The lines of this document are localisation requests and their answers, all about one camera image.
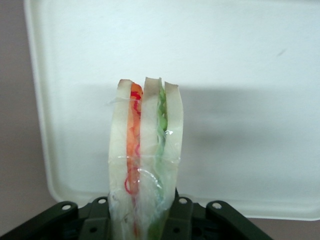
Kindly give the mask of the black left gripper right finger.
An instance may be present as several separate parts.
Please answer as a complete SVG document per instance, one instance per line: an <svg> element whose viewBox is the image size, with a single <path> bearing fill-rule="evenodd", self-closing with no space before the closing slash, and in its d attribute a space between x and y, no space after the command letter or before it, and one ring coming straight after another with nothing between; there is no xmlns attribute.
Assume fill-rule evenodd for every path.
<svg viewBox="0 0 320 240"><path fill-rule="evenodd" d="M225 201L205 207L175 192L163 240L270 240L271 237Z"/></svg>

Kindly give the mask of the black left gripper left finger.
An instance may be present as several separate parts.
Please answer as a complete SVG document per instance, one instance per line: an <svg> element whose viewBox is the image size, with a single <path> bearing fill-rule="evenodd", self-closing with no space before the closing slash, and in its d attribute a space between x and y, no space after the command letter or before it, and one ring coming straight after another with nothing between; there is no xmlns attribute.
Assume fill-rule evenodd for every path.
<svg viewBox="0 0 320 240"><path fill-rule="evenodd" d="M108 199L98 197L79 208L71 201L55 204L0 237L2 240L109 240Z"/></svg>

